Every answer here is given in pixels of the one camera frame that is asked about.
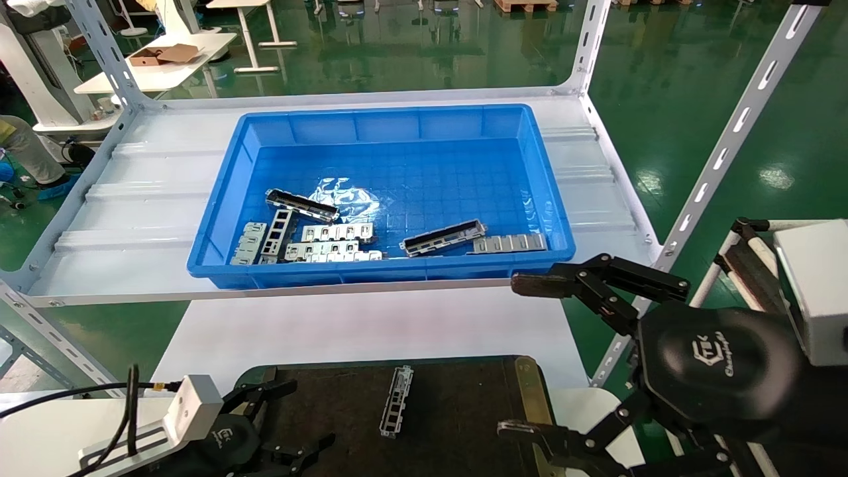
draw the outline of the white mounting plate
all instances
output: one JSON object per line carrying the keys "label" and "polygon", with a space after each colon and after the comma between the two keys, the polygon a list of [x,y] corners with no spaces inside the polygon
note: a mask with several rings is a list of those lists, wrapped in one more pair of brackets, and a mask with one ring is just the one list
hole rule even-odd
{"label": "white mounting plate", "polygon": [[577,241],[574,261],[606,252],[650,264],[659,253],[647,215],[586,97],[529,87],[161,103],[139,111],[49,260],[40,261],[46,265],[27,293],[33,306],[506,284],[492,279],[234,291],[192,278],[188,252],[227,144],[238,119],[255,111],[528,104]]}

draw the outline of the cardboard box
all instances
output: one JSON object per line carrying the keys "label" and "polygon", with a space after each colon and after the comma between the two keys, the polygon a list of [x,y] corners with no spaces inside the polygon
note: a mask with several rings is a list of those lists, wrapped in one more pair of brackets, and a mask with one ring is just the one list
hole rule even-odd
{"label": "cardboard box", "polygon": [[198,47],[177,43],[173,47],[142,48],[130,57],[133,66],[159,66],[168,63],[190,63],[197,58]]}

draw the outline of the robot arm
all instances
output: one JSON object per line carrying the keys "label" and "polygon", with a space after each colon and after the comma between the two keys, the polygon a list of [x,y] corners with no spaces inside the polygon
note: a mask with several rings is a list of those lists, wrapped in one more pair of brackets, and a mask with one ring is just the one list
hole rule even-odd
{"label": "robot arm", "polygon": [[[511,285],[519,295],[575,297],[635,341],[634,393],[587,434],[544,424],[499,423],[500,436],[538,444],[553,465],[592,477],[712,474],[732,463],[716,434],[848,446],[846,422],[834,412],[847,390],[848,368],[813,367],[786,316],[691,308],[683,303],[687,280],[607,254],[583,264],[558,263],[544,275],[519,273]],[[659,305],[638,319],[611,287]],[[655,419],[697,449],[625,469],[606,447],[639,417]]]}

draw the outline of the metal part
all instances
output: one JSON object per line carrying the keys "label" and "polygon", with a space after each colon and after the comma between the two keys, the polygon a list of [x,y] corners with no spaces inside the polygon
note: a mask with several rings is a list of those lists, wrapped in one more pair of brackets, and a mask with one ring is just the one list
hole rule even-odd
{"label": "metal part", "polygon": [[308,261],[313,254],[335,254],[360,251],[360,243],[356,240],[341,242],[311,242],[286,245],[285,261]]}
{"label": "metal part", "polygon": [[432,232],[422,233],[415,237],[405,238],[400,248],[408,256],[428,254],[435,250],[454,246],[486,235],[486,226],[475,219],[462,222],[450,227],[439,228]]}
{"label": "metal part", "polygon": [[519,233],[518,235],[496,235],[481,237],[474,240],[474,254],[504,254],[510,252],[532,252],[547,250],[543,233]]}
{"label": "metal part", "polygon": [[[138,454],[127,458],[126,438],[123,437],[106,462],[89,475],[106,477],[127,474],[179,451],[189,441],[205,439],[223,405],[224,401],[210,376],[186,376],[165,416],[138,428],[137,439],[144,443],[139,447]],[[97,460],[110,441],[101,441],[80,450],[80,468]]]}
{"label": "metal part", "polygon": [[[730,121],[724,127],[718,138],[716,147],[710,153],[704,169],[695,183],[689,198],[686,200],[680,215],[674,222],[672,231],[668,234],[666,245],[654,268],[660,271],[671,270],[679,250],[683,248],[695,225],[710,202],[712,195],[718,190],[718,184],[724,179],[736,153],[742,146],[748,133],[754,126],[763,108],[772,95],[774,88],[780,82],[789,62],[798,51],[804,37],[810,31],[812,24],[823,7],[793,4],[789,6],[778,30],[774,33],[772,42],[763,54],[760,64],[742,93],[736,109],[730,116]],[[637,298],[633,306],[643,315],[650,306],[649,300]],[[615,366],[622,353],[628,349],[629,337],[617,335],[613,338],[610,348],[600,360],[600,365],[590,381],[593,387],[603,386],[609,377],[609,371]]]}
{"label": "metal part", "polygon": [[308,225],[304,227],[301,242],[327,242],[332,240],[359,240],[370,244],[377,240],[374,236],[374,224],[348,223],[338,225]]}
{"label": "metal part", "polygon": [[253,265],[262,239],[265,238],[265,229],[268,228],[262,222],[248,222],[244,225],[242,236],[238,238],[236,251],[230,259],[230,265]]}
{"label": "metal part", "polygon": [[280,254],[284,251],[282,245],[292,237],[297,225],[298,219],[290,210],[279,209],[274,213],[274,220],[271,221],[271,228],[268,229],[268,238],[262,244],[260,265],[280,261]]}
{"label": "metal part", "polygon": [[336,206],[315,202],[302,195],[295,195],[278,188],[270,188],[265,192],[265,202],[274,207],[293,210],[318,222],[333,223],[339,215]]}
{"label": "metal part", "polygon": [[400,425],[404,421],[401,413],[406,409],[406,396],[410,393],[414,372],[409,366],[394,369],[392,385],[388,388],[386,406],[380,419],[380,435],[383,437],[394,439],[400,432]]}
{"label": "metal part", "polygon": [[[32,307],[23,296],[11,289],[4,281],[0,280],[0,300],[13,306],[14,310],[30,324],[36,331],[56,347],[65,357],[74,363],[83,373],[97,384],[117,383],[118,380],[98,360],[88,354],[84,348],[71,339],[68,332],[61,326],[53,323],[42,315],[36,308]],[[123,397],[122,390],[105,391],[112,397]]]}
{"label": "metal part", "polygon": [[58,369],[54,368],[52,364],[47,362],[46,359],[42,358],[38,353],[35,352],[32,348],[27,346],[23,341],[21,341],[17,336],[12,334],[11,331],[6,329],[3,325],[0,325],[0,340],[5,341],[11,347],[12,354],[6,361],[0,362],[0,379],[3,378],[3,375],[14,365],[14,363],[21,357],[26,356],[33,364],[38,366],[43,372],[47,373],[53,379],[59,382],[59,384],[63,385],[68,389],[73,389],[74,383],[70,381],[64,374],[62,374]]}
{"label": "metal part", "polygon": [[330,263],[334,261],[374,261],[382,260],[382,252],[371,250],[368,252],[344,252],[330,254],[312,254],[307,259],[310,263]]}

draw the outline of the metal rail part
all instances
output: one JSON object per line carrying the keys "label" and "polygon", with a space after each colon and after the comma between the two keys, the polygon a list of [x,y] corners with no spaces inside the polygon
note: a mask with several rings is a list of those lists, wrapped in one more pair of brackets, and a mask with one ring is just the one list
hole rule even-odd
{"label": "metal rail part", "polygon": [[414,372],[409,366],[394,369],[392,386],[388,388],[386,406],[380,419],[380,435],[383,437],[395,439],[400,432],[400,425],[404,421],[401,413],[406,409],[406,396],[410,393]]}
{"label": "metal rail part", "polygon": [[308,261],[313,254],[335,254],[360,251],[360,243],[356,240],[343,240],[341,242],[317,242],[286,245],[285,261]]}
{"label": "metal rail part", "polygon": [[511,252],[534,252],[547,250],[543,233],[519,233],[518,235],[496,235],[474,240],[474,250],[469,255],[505,254]]}
{"label": "metal rail part", "polygon": [[289,209],[280,209],[274,213],[274,220],[271,221],[271,228],[268,230],[268,238],[262,244],[260,265],[280,261],[280,254],[284,251],[282,244],[291,238],[297,225],[298,219]]}
{"label": "metal rail part", "polygon": [[478,219],[458,223],[450,227],[439,228],[415,237],[405,238],[400,248],[408,256],[428,254],[445,247],[452,247],[486,234],[486,226]]}
{"label": "metal rail part", "polygon": [[230,259],[230,265],[253,265],[267,228],[268,226],[262,222],[246,223],[242,236],[238,238],[236,252]]}
{"label": "metal rail part", "polygon": [[374,224],[349,223],[338,225],[308,225],[304,227],[301,242],[326,242],[330,240],[359,240],[362,244],[371,244],[374,236]]}
{"label": "metal rail part", "polygon": [[331,263],[334,261],[374,261],[382,260],[382,252],[371,250],[368,252],[343,252],[330,254],[312,254],[307,259],[310,263]]}
{"label": "metal rail part", "polygon": [[333,223],[338,219],[338,207],[315,202],[302,195],[291,194],[278,188],[270,188],[265,192],[265,202],[274,207],[293,210],[312,217],[318,222]]}

